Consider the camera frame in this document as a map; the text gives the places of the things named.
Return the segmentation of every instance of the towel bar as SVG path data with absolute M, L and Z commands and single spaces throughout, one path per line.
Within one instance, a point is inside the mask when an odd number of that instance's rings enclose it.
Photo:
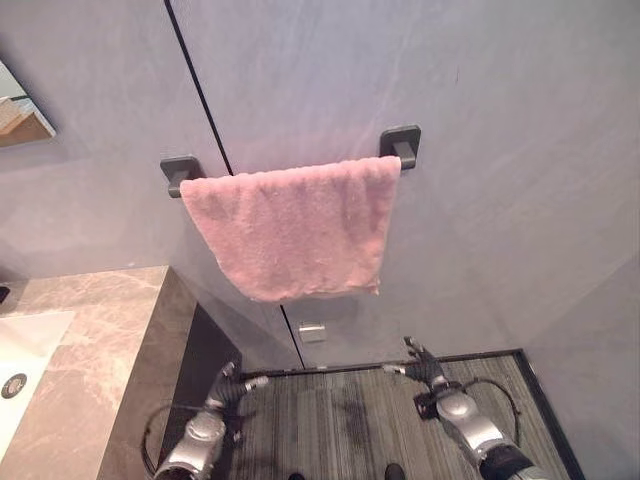
M 420 127 L 405 125 L 385 130 L 380 135 L 380 156 L 396 155 L 400 157 L 400 169 L 410 170 L 416 167 L 416 156 L 420 146 Z
M 167 158 L 160 162 L 160 168 L 169 180 L 169 196 L 180 198 L 180 182 L 204 177 L 198 159 L 195 157 Z
M 409 170 L 416 166 L 416 155 L 420 145 L 420 127 L 408 125 L 385 130 L 380 135 L 380 156 L 400 157 L 400 168 Z M 204 177 L 204 172 L 195 157 L 167 158 L 160 168 L 169 180 L 169 196 L 180 198 L 180 182 Z

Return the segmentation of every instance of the black cable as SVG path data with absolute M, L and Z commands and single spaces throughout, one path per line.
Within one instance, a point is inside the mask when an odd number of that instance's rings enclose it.
M 196 413 L 203 410 L 202 407 L 192 407 L 190 405 L 174 405 L 172 403 L 168 403 L 156 408 L 153 412 L 151 412 L 149 418 L 147 418 L 147 422 L 144 425 L 144 433 L 142 434 L 142 440 L 140 442 L 140 456 L 142 457 L 142 463 L 144 464 L 144 469 L 147 472 L 147 476 L 150 479 L 153 479 L 153 476 L 158 471 L 158 466 L 153 464 L 153 460 L 151 460 L 151 457 L 149 456 L 149 451 L 147 450 L 147 438 L 149 438 L 149 434 L 151 433 L 151 424 L 153 423 L 153 421 L 160 413 L 169 408 L 190 410 Z

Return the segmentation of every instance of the floor mat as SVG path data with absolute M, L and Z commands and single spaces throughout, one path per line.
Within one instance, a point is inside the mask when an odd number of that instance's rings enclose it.
M 570 478 L 513 356 L 443 368 L 462 383 L 483 376 L 504 384 L 522 412 L 525 454 L 551 478 Z M 382 480 L 386 465 L 396 462 L 408 480 L 480 479 L 442 426 L 418 417 L 413 397 L 422 391 L 420 384 L 379 369 L 273 378 L 269 388 L 242 400 L 244 439 L 228 478 L 286 480 L 300 472 L 307 480 Z M 476 385 L 469 393 L 513 435 L 511 409 L 498 389 Z

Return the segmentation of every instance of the towel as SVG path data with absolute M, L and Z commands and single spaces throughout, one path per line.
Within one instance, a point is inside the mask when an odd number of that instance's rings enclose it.
M 185 180 L 180 193 L 220 269 L 281 302 L 378 294 L 398 157 Z

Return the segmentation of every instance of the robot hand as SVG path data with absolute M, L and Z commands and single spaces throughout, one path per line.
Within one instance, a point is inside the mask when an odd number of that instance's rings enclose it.
M 514 415 L 515 404 L 504 387 L 489 379 L 476 379 L 466 385 L 446 378 L 438 360 L 411 337 L 404 342 L 409 354 L 418 362 L 410 365 L 383 365 L 386 372 L 405 375 L 426 384 L 429 392 L 414 398 L 418 414 L 423 420 L 437 418 L 444 431 L 462 450 L 467 460 L 478 469 L 484 479 L 548 480 L 542 470 L 529 460 L 514 442 L 486 416 L 476 402 L 466 394 L 472 384 L 485 382 L 507 393 Z
M 154 479 L 208 480 L 220 457 L 226 432 L 223 412 L 251 390 L 264 387 L 267 377 L 237 381 L 236 364 L 229 362 L 220 370 L 202 410 L 187 423 L 184 436 L 167 455 Z

